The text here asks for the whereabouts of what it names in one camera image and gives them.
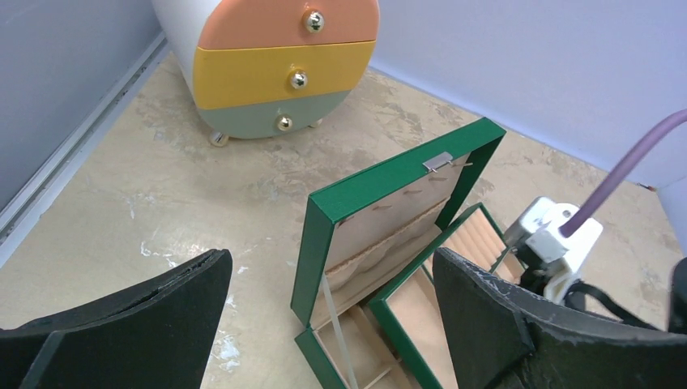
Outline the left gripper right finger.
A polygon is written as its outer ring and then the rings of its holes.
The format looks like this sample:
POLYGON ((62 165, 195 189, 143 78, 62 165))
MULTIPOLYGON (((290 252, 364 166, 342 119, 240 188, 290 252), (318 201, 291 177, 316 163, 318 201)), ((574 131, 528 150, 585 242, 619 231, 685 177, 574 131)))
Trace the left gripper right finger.
POLYGON ((686 337, 561 306, 459 254, 433 280, 461 388, 683 388, 686 337))

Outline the green removable jewelry tray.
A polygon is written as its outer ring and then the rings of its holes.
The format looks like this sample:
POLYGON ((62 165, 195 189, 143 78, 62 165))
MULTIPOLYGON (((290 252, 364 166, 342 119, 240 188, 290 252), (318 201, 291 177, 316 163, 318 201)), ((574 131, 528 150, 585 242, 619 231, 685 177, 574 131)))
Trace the green removable jewelry tray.
POLYGON ((446 247, 483 270, 517 284, 523 265, 482 203, 468 207, 435 237, 378 294, 369 306, 402 362, 422 388, 456 388, 433 285, 433 253, 446 247))

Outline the green jewelry box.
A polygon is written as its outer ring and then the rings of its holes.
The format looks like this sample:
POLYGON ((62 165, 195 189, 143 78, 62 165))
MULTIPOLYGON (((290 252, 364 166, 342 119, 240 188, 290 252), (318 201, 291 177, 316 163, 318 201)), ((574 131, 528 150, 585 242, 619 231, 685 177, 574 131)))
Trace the green jewelry box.
POLYGON ((422 388, 369 303, 468 208, 504 136, 481 118, 309 196, 291 307, 322 387, 422 388))

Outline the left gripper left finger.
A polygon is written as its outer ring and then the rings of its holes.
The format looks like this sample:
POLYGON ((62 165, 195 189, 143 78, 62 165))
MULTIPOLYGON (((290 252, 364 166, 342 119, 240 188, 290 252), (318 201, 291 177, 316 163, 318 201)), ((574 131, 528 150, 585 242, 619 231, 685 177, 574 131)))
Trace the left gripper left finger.
POLYGON ((4 388, 198 388, 233 271, 209 250, 150 280, 1 332, 4 388))

